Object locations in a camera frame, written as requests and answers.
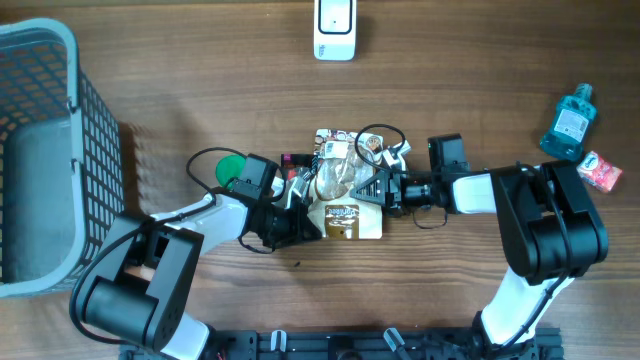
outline gray plastic basket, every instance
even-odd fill
[[[0,298],[68,290],[123,210],[118,124],[64,24],[0,26]]]

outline white device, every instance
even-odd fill
[[[357,0],[315,0],[313,53],[318,60],[349,61],[356,54]]]

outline green lid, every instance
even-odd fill
[[[240,177],[246,160],[240,155],[229,155],[218,162],[216,166],[216,179],[220,186],[224,186],[231,178]]]

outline blue bottle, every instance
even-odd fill
[[[560,100],[551,129],[540,140],[544,152],[558,159],[580,160],[584,137],[597,113],[589,102],[592,90],[591,85],[580,84],[575,94]]]

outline wooden tabletop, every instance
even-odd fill
[[[128,205],[148,213],[199,199],[184,173],[197,150],[278,160],[309,153],[318,128],[395,125],[414,169],[428,168],[427,137],[452,132],[474,169],[548,161],[538,142],[556,103],[593,84],[599,116],[586,148],[625,171],[611,194],[590,189],[609,256],[542,324],[561,327],[567,359],[638,358],[640,3],[362,1],[348,63],[313,57],[312,12],[311,2],[58,7],[0,21],[53,17],[75,32],[82,67],[121,123]],[[194,171],[215,184],[218,158]],[[466,326],[506,268],[495,216],[452,216],[432,231],[385,219],[381,240],[271,256],[224,244],[200,259],[187,309],[218,329]],[[1,300],[0,358],[114,358],[72,327],[68,298]]]

